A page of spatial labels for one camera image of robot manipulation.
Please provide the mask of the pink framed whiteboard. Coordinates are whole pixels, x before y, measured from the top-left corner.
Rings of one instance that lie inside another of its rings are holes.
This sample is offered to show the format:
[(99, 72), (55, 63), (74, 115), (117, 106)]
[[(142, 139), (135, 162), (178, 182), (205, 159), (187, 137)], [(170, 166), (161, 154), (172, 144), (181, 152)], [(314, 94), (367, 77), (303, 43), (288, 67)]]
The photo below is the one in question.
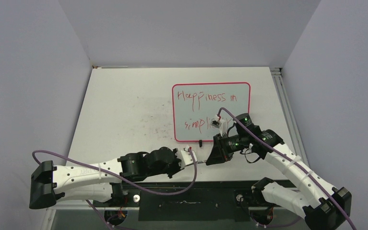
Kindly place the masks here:
[(247, 82), (181, 83), (172, 86), (174, 138), (178, 142), (211, 142), (219, 130), (211, 125), (219, 114), (230, 126), (232, 114), (250, 111), (251, 85)]

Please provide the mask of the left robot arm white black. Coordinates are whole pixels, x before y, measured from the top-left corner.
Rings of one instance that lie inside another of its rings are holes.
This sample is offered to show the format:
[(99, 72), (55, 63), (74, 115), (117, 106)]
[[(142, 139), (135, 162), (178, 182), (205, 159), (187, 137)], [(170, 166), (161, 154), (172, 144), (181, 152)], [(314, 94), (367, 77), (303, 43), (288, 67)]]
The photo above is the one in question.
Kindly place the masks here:
[(47, 150), (35, 150), (32, 157), (38, 164), (31, 175), (29, 208), (34, 210), (68, 200), (93, 200), (116, 207), (124, 199), (122, 183), (143, 191), (138, 182), (161, 174), (172, 178), (194, 163), (189, 149), (168, 147), (94, 164)]

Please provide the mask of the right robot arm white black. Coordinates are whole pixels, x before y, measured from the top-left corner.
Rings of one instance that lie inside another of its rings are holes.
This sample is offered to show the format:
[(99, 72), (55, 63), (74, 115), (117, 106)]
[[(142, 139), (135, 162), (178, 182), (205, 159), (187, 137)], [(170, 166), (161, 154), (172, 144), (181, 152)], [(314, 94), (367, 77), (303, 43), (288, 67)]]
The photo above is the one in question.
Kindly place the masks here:
[(258, 160), (278, 169), (297, 189), (293, 191), (265, 177), (251, 187), (254, 203), (283, 207), (304, 219), (311, 230), (335, 230), (349, 219), (351, 193), (323, 180), (276, 132), (261, 130), (248, 113), (234, 118), (234, 136), (229, 135), (230, 128), (219, 115), (211, 120), (211, 126), (218, 128), (219, 133), (213, 137), (207, 165), (228, 162), (235, 152), (249, 150), (258, 155)]

